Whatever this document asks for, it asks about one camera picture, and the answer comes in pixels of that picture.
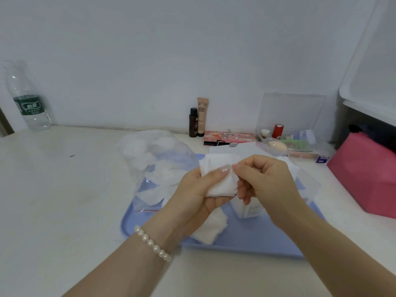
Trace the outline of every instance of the plastic water bottle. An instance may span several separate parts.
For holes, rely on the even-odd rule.
[[[51,120],[44,108],[42,97],[33,82],[27,77],[23,60],[5,60],[6,87],[31,130],[51,127]]]

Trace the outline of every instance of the green bottle label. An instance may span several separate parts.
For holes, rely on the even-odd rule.
[[[39,95],[28,95],[22,97],[16,97],[14,98],[15,104],[17,104],[17,108],[21,112],[23,116],[32,116],[34,114],[41,114],[44,112],[44,107],[42,106],[40,102],[40,96]]]

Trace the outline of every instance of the fingernail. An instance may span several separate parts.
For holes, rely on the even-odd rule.
[[[219,170],[221,173],[229,173],[231,171],[231,165],[224,165]]]

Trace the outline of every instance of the left hand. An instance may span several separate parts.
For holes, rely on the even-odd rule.
[[[175,194],[161,210],[175,224],[182,238],[193,234],[205,222],[214,209],[226,204],[233,197],[205,197],[208,189],[224,179],[231,171],[225,165],[201,176],[200,168],[184,175]]]

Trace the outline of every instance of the dark brown bottle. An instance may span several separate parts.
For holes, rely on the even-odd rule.
[[[190,109],[189,135],[190,137],[196,137],[198,135],[198,109],[196,108]]]

